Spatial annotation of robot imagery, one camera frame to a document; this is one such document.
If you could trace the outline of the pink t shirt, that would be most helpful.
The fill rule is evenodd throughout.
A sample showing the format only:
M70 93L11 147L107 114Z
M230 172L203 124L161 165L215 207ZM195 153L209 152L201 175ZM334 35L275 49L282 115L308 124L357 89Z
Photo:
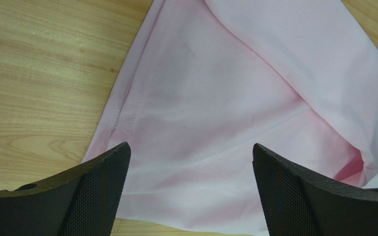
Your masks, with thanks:
M85 160L122 142L118 218L265 236L256 143L378 187L378 49L339 0L156 0Z

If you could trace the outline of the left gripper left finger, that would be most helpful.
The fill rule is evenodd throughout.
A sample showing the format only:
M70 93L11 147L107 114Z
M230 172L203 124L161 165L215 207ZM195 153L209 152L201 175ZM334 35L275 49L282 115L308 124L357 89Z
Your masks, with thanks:
M128 143L51 177L0 191L0 236L108 236L131 158Z

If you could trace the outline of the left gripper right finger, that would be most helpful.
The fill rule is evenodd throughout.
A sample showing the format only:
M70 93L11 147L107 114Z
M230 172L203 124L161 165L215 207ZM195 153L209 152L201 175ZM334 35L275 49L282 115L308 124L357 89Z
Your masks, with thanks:
M378 188L328 178L261 144L252 154L269 235L378 236Z

